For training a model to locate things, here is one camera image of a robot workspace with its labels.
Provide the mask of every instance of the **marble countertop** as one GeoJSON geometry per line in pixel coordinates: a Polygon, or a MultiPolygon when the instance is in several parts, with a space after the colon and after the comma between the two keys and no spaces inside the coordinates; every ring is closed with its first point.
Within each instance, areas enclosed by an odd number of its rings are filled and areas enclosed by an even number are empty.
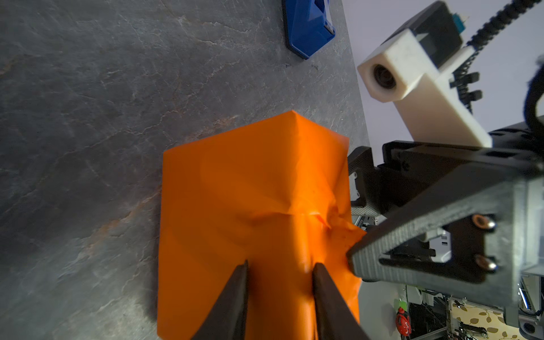
{"type": "Polygon", "coordinates": [[[368,145],[341,1],[306,61],[279,1],[2,8],[2,338],[157,338],[165,150],[291,109],[368,145]]]}

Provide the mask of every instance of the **white wall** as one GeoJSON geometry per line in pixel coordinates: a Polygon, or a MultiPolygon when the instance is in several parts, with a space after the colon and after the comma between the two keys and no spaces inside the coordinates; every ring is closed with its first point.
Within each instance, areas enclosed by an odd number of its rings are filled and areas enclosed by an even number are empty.
{"type": "MultiPolygon", "coordinates": [[[[406,20],[431,4],[432,0],[343,0],[355,66],[362,63],[406,20]]],[[[463,40],[501,9],[507,0],[449,0],[452,13],[469,16],[463,40]]],[[[474,116],[487,131],[523,120],[527,82],[537,70],[536,60],[544,54],[544,3],[536,5],[502,31],[477,57],[471,71],[480,81],[470,86],[482,90],[484,98],[473,102],[474,116]]],[[[392,103],[381,103],[368,95],[359,80],[364,118],[367,123],[374,163],[381,164],[381,146],[392,140],[412,140],[392,103]]]]}

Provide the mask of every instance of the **orange paper bag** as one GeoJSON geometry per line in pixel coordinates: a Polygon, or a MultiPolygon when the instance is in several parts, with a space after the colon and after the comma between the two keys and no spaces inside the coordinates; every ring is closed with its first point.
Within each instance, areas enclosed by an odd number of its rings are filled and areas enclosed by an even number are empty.
{"type": "Polygon", "coordinates": [[[345,253],[349,139],[291,111],[164,153],[158,334],[189,339],[249,262],[246,339],[316,335],[312,269],[324,263],[359,319],[345,253]]]}

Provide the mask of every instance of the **orange package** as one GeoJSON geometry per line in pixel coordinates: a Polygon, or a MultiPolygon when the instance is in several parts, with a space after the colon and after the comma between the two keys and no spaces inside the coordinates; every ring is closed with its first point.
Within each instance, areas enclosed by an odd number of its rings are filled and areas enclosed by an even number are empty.
{"type": "Polygon", "coordinates": [[[312,269],[324,263],[359,320],[346,252],[349,139],[291,111],[164,153],[157,333],[189,339],[249,262],[246,339],[317,338],[312,269]]]}

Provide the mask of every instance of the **gray marble surface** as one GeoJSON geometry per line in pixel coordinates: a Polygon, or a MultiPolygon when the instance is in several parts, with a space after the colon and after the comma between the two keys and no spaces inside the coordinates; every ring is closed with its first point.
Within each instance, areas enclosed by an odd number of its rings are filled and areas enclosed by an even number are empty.
{"type": "Polygon", "coordinates": [[[165,150],[291,109],[368,145],[331,13],[303,61],[280,1],[0,2],[0,338],[157,338],[165,150]]]}

